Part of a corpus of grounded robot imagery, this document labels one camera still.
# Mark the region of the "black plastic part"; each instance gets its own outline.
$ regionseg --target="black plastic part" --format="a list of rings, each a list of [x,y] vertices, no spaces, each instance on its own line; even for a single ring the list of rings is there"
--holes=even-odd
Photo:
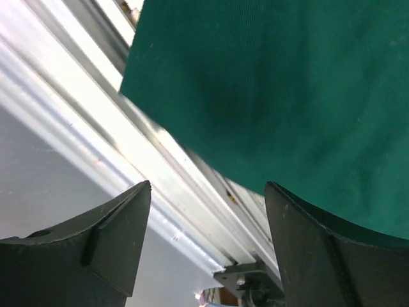
[[[349,223],[273,183],[266,209],[288,307],[409,306],[407,240]]]
[[[213,277],[237,298],[249,300],[250,306],[284,302],[280,280],[262,262],[232,265]],[[243,280],[244,284],[238,285],[238,280]]]
[[[25,239],[0,240],[0,302],[7,307],[124,307],[134,289],[149,182]]]

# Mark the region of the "screw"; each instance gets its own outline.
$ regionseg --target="screw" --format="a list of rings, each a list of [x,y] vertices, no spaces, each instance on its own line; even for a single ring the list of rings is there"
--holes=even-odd
[[[237,279],[237,285],[242,286],[245,284],[245,279],[244,277],[240,277]]]

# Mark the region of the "green cloth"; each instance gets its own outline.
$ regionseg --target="green cloth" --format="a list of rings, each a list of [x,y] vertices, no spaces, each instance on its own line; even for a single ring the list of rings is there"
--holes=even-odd
[[[145,0],[121,92],[244,187],[409,239],[408,0]]]

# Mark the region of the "metal track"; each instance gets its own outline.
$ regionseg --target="metal track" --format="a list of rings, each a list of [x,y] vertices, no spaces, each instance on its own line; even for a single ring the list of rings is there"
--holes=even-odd
[[[206,272],[260,258],[278,275],[263,198],[118,94],[133,36],[114,0],[2,1],[0,104],[111,195],[149,179],[149,226]]]

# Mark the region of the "gray floor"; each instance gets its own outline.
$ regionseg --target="gray floor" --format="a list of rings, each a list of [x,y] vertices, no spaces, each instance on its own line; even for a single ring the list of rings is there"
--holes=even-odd
[[[109,196],[0,107],[0,238],[24,237]],[[194,292],[216,282],[155,232],[146,232],[127,306],[197,307]]]

